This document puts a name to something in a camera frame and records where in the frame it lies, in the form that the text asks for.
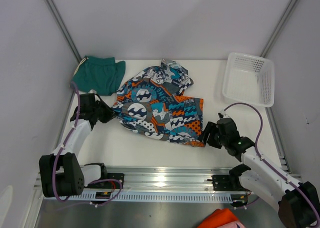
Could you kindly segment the teal green shorts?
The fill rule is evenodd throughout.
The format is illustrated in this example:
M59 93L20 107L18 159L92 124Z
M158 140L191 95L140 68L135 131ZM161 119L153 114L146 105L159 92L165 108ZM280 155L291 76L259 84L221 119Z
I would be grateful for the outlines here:
M125 72L125 61L85 56L75 69L72 82L81 92L94 91L100 96L111 96L119 89Z

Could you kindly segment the patterned blue orange shorts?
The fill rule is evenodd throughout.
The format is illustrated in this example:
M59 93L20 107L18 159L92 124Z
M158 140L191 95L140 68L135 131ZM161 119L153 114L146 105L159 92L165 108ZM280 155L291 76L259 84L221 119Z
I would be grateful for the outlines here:
M193 85L188 70L162 59L124 83L112 106L128 130L170 143L204 147L202 98L185 96Z

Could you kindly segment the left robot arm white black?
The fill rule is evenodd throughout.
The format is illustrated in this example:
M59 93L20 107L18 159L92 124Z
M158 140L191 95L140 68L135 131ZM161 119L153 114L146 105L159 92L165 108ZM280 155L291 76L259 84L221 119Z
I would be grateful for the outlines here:
M41 188L46 198L64 202L96 184L107 189L122 188L122 179L109 175L104 163L80 165L78 162L78 154L96 123L105 124L115 116L99 95L78 96L78 105L70 118L70 131L64 141L51 154L39 159Z

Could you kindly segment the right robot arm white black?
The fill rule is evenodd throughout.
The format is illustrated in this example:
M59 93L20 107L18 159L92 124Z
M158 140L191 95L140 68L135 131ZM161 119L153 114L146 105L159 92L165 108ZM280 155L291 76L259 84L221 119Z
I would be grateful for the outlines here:
M212 176L213 187L221 191L248 190L268 203L286 228L320 226L320 201L315 186L300 182L263 156L255 143L241 136L232 118L208 122L201 141L225 148L240 164L229 170L226 181Z

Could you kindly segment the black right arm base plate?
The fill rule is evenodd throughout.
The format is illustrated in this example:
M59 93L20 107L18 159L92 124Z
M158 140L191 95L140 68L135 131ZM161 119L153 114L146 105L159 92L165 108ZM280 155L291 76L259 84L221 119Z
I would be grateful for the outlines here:
M215 191L246 191L240 184L239 178L232 175L212 175L207 181L212 183Z

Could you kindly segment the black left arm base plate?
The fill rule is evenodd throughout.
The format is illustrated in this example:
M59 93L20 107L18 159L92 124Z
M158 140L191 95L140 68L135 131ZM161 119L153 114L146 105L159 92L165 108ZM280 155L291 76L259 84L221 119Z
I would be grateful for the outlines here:
M106 177L102 178L100 187L103 189L120 189L120 185L124 186L125 175L124 173L108 173Z

